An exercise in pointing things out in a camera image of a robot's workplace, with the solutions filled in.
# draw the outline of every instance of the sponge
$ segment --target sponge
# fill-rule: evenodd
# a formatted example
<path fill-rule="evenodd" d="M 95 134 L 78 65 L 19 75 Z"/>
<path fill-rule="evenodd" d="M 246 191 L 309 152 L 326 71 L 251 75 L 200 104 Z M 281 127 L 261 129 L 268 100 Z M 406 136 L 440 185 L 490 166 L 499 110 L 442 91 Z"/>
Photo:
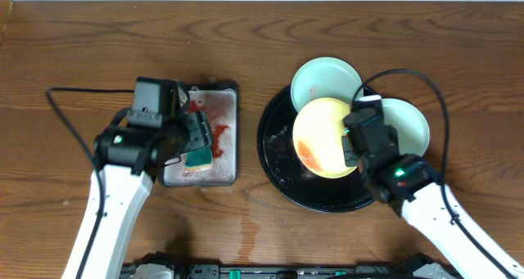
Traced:
<path fill-rule="evenodd" d="M 213 152 L 209 146 L 186 153 L 185 170 L 200 171 L 213 164 Z"/>

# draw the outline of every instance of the wire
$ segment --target wire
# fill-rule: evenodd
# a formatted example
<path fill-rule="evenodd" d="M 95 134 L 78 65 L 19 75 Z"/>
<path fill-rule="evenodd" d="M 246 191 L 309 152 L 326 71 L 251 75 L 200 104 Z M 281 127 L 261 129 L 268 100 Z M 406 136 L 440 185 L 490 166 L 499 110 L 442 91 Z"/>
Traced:
<path fill-rule="evenodd" d="M 69 131 L 73 134 L 73 137 L 75 137 L 76 141 L 80 144 L 82 147 L 82 151 L 87 156 L 89 162 L 91 163 L 93 170 L 95 171 L 95 175 L 97 176 L 97 182 L 98 182 L 98 192 L 100 193 L 100 204 L 98 206 L 97 211 L 97 218 L 95 219 L 95 223 L 93 225 L 93 229 L 91 231 L 91 235 L 89 236 L 88 244 L 85 247 L 84 256 L 82 257 L 82 260 L 80 261 L 79 270 L 76 273 L 76 278 L 80 279 L 82 277 L 82 273 L 84 272 L 85 264 L 88 261 L 89 252 L 91 251 L 91 248 L 93 247 L 93 242 L 95 240 L 95 236 L 97 235 L 98 228 L 100 227 L 100 222 L 102 221 L 102 217 L 104 214 L 104 206 L 106 204 L 106 193 L 104 184 L 102 183 L 102 179 L 100 178 L 100 170 L 101 168 L 98 167 L 94 157 L 91 155 L 91 152 L 89 151 L 88 146 L 86 145 L 85 141 L 82 139 L 80 134 L 76 131 L 76 129 L 73 127 L 71 122 L 66 118 L 66 116 L 63 114 L 61 109 L 58 107 L 58 105 L 55 103 L 55 101 L 52 98 L 52 92 L 53 91 L 65 91 L 65 92 L 96 92 L 96 93 L 122 93 L 122 92 L 134 92 L 134 90 L 110 90 L 110 89 L 91 89 L 91 88 L 63 88 L 63 87 L 53 87 L 46 90 L 46 98 L 49 104 L 51 105 L 52 109 L 55 111 L 56 115 L 58 115 L 58 118 L 60 118 L 61 122 L 69 129 Z"/>
<path fill-rule="evenodd" d="M 446 209 L 449 212 L 449 215 L 451 216 L 451 223 L 457 224 L 457 226 L 460 228 L 460 230 L 464 233 L 464 235 L 470 240 L 471 243 L 492 263 L 494 264 L 507 278 L 514 279 L 515 277 L 508 271 L 506 268 L 499 263 L 482 245 L 473 237 L 473 235 L 465 228 L 465 226 L 460 222 L 459 214 L 456 214 L 453 209 L 451 208 L 451 205 L 448 202 L 448 196 L 445 192 L 445 170 L 448 163 L 448 149 L 449 149 L 449 116 L 448 116 L 448 109 L 445 104 L 444 97 L 442 96 L 442 93 L 440 92 L 439 88 L 436 86 L 433 81 L 431 81 L 425 74 L 422 74 L 416 70 L 407 70 L 407 69 L 395 69 L 395 70 L 386 70 L 379 74 L 375 74 L 371 78 L 367 79 L 365 82 L 362 83 L 357 88 L 357 91 L 353 95 L 353 99 L 351 100 L 352 103 L 355 102 L 355 99 L 357 95 L 359 94 L 360 90 L 362 90 L 366 85 L 371 83 L 373 80 L 381 78 L 382 76 L 388 75 L 388 74 L 411 74 L 414 75 L 421 80 L 423 80 L 436 94 L 439 103 L 440 108 L 442 109 L 442 114 L 444 116 L 444 151 L 442 153 L 442 164 L 440 167 L 440 193 L 442 194 L 442 200 L 444 201 L 444 205 Z"/>
<path fill-rule="evenodd" d="M 410 275 L 385 274 L 385 273 L 355 273 L 329 277 L 328 279 L 427 279 Z"/>

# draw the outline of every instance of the black plate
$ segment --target black plate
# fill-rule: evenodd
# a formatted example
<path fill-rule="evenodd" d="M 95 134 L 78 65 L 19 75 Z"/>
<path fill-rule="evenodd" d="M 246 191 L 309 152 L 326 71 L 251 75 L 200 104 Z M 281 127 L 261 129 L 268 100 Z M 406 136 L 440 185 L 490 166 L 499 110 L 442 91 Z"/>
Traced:
<path fill-rule="evenodd" d="M 308 209 L 348 212 L 373 202 L 358 170 L 343 178 L 328 179 L 311 173 L 293 146 L 297 112 L 285 87 L 268 104 L 260 119 L 257 145 L 260 163 L 271 183 L 289 199 Z"/>

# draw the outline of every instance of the wood grain surface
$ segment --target wood grain surface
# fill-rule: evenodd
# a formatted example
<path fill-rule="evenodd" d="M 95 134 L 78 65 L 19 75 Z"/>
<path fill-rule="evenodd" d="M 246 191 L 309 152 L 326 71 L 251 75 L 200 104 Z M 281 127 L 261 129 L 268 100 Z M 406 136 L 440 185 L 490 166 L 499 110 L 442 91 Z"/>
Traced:
<path fill-rule="evenodd" d="M 0 45 L 0 277 L 57 278 L 79 230 L 91 168 L 43 95 L 49 86 L 133 88 L 139 75 L 240 85 L 240 167 L 230 187 L 156 184 L 126 262 L 353 265 L 443 259 L 385 205 L 320 214 L 290 202 L 256 151 L 259 118 L 306 61 L 340 57 L 363 78 L 420 70 L 449 103 L 449 181 L 471 216 L 524 263 L 524 4 L 432 2 L 17 2 Z M 391 76 L 379 91 L 417 105 L 439 164 L 431 91 Z M 91 142 L 131 95 L 60 94 Z"/>

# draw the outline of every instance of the yellow plate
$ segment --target yellow plate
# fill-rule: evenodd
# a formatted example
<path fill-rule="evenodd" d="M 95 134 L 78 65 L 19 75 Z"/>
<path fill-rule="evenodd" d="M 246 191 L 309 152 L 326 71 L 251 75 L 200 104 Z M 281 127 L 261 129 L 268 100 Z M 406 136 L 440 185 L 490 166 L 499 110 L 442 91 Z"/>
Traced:
<path fill-rule="evenodd" d="M 293 124 L 293 146 L 302 164 L 323 178 L 344 177 L 356 167 L 346 167 L 342 136 L 350 107 L 343 101 L 320 98 L 308 103 Z"/>

